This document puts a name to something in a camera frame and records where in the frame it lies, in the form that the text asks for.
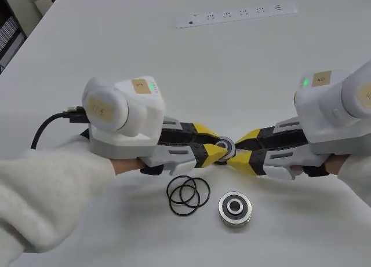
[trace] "black strap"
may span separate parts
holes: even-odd
[[[141,169],[140,172],[143,174],[148,174],[148,175],[160,175],[163,172],[163,167],[164,165],[162,164],[160,164],[159,166],[155,166],[155,167],[148,167],[146,165],[146,167]]]
[[[320,177],[329,175],[324,164],[320,167],[303,166],[303,171],[308,174],[309,177]]]

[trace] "metal bearing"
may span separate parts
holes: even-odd
[[[227,226],[242,227],[251,219],[251,202],[240,192],[228,192],[219,200],[219,215]]]
[[[215,164],[227,164],[227,160],[231,159],[232,157],[236,156],[236,146],[234,145],[233,140],[227,137],[220,137],[220,141],[216,143],[218,147],[223,147],[228,150],[227,154],[225,154],[222,158],[215,162]]]

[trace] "white table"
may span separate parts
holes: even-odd
[[[354,70],[370,59],[369,0],[295,0],[295,16],[175,29],[181,16],[275,1],[57,0],[0,77],[0,158],[19,156],[45,118],[79,105],[92,76],[152,75],[169,116],[237,140],[295,115],[304,71]],[[40,148],[83,128],[59,120]],[[167,175],[130,173],[60,247],[14,266],[369,266],[371,210],[336,177],[276,181],[223,167],[192,175],[212,189],[196,214],[170,212]],[[217,216],[230,190],[253,203],[241,231]]]

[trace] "paper label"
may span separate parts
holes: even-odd
[[[110,123],[114,120],[114,108],[94,97],[89,98],[86,112]]]
[[[357,92],[357,98],[366,109],[371,108],[371,83],[363,85]]]
[[[137,94],[151,94],[151,90],[145,79],[134,79],[132,80],[132,83]]]
[[[312,87],[329,85],[331,80],[331,71],[319,72],[314,74]]]

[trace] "black rubber ring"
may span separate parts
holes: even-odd
[[[200,180],[200,181],[202,181],[203,183],[205,183],[206,187],[208,188],[208,196],[207,196],[207,198],[205,199],[205,201],[204,201],[203,203],[201,203],[201,204],[198,203],[197,207],[196,207],[196,206],[193,206],[193,205],[189,205],[189,204],[187,204],[187,202],[186,202],[185,200],[183,200],[183,196],[182,196],[182,194],[181,194],[181,192],[182,192],[182,190],[183,190],[183,187],[189,186],[189,185],[187,185],[187,183],[188,183],[189,181],[192,181],[193,183],[195,183],[195,180]],[[210,194],[211,194],[210,185],[209,185],[209,184],[208,184],[204,179],[199,178],[199,177],[193,177],[193,178],[188,179],[186,182],[184,182],[184,183],[180,186],[180,190],[179,190],[179,196],[180,196],[180,200],[181,200],[181,202],[182,202],[185,206],[187,206],[187,207],[189,207],[189,208],[196,208],[196,209],[197,209],[197,208],[200,208],[200,207],[202,207],[202,206],[204,206],[204,205],[209,201],[209,199],[210,199]]]
[[[178,190],[182,186],[183,187],[189,187],[189,188],[194,189],[195,190],[195,193],[197,194],[197,198],[198,198],[197,207],[196,208],[193,208],[192,211],[190,211],[188,213],[185,213],[185,214],[182,214],[182,213],[179,213],[179,212],[175,211],[174,208],[173,208],[173,206],[172,206],[172,197],[173,197],[174,193],[176,192],[176,190]],[[191,214],[193,214],[193,213],[196,212],[196,210],[199,208],[198,206],[199,206],[200,201],[201,201],[201,198],[199,196],[199,192],[197,191],[196,187],[193,187],[191,185],[180,185],[180,186],[176,187],[173,190],[173,192],[170,194],[169,206],[170,206],[170,209],[173,211],[174,214],[178,215],[179,217],[187,217],[187,216],[189,216],[189,215],[191,215]]]
[[[178,202],[178,201],[176,201],[176,200],[173,200],[172,199],[172,196],[171,196],[171,194],[169,193],[169,188],[170,188],[170,185],[172,185],[173,184],[173,182],[175,182],[177,179],[179,179],[179,178],[188,178],[188,180],[187,180],[187,182],[188,181],[193,181],[193,194],[192,194],[192,196],[189,198],[189,199],[187,199],[185,202],[190,202],[194,197],[195,197],[195,195],[196,195],[196,191],[197,191],[197,185],[196,185],[196,182],[194,181],[194,179],[192,178],[192,177],[190,177],[190,176],[187,176],[187,175],[180,175],[180,176],[177,176],[177,177],[175,177],[175,178],[173,178],[169,183],[168,183],[168,186],[166,187],[166,194],[167,194],[167,196],[168,196],[168,198],[170,199],[170,201],[172,202],[172,203],[175,203],[175,204],[185,204],[185,202],[183,202],[183,201],[181,201],[181,202]]]

